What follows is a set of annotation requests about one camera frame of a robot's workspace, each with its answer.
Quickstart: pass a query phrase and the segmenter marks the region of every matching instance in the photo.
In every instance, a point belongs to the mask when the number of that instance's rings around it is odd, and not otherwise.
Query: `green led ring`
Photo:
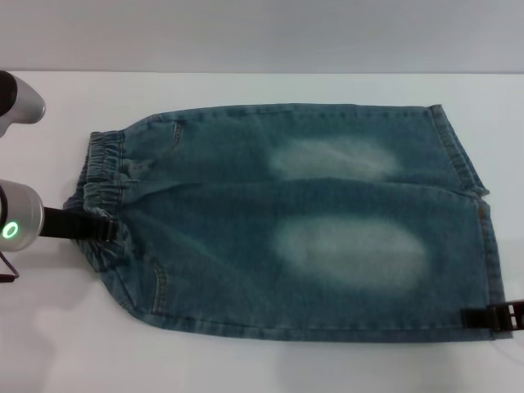
[[[18,224],[14,221],[11,221],[9,224],[6,224],[2,230],[2,236],[6,239],[11,239],[18,233]]]

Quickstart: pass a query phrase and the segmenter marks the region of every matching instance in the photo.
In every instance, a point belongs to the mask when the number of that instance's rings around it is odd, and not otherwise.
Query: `white surface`
[[[0,69],[524,72],[522,0],[0,3]]]
[[[524,298],[524,75],[159,75],[20,72],[47,101],[0,139],[0,177],[47,206],[73,192],[92,131],[198,106],[444,104],[489,196],[510,299]],[[168,332],[128,316],[68,241],[9,255],[0,285],[0,391],[209,393],[520,391],[524,336],[495,343],[283,343]]]

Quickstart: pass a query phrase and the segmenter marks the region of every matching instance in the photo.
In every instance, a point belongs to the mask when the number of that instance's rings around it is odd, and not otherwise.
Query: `denim shorts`
[[[474,341],[504,301],[488,191],[441,106],[282,104],[152,115],[93,133],[65,208],[153,326],[288,341]]]

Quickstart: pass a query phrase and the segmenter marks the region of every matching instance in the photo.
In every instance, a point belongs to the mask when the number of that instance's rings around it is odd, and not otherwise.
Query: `jeans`
[[[441,106],[282,104],[152,115],[93,133],[65,208],[132,316],[289,341],[475,341],[504,301],[488,191]]]

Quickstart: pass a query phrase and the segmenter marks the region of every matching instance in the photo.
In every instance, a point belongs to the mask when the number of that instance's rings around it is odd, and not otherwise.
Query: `faded patch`
[[[383,180],[398,169],[397,160],[389,151],[354,138],[291,140],[271,155],[269,165],[277,176],[286,180]]]
[[[429,266],[414,235],[380,219],[290,219],[276,231],[273,247],[310,279],[354,289],[406,291]]]

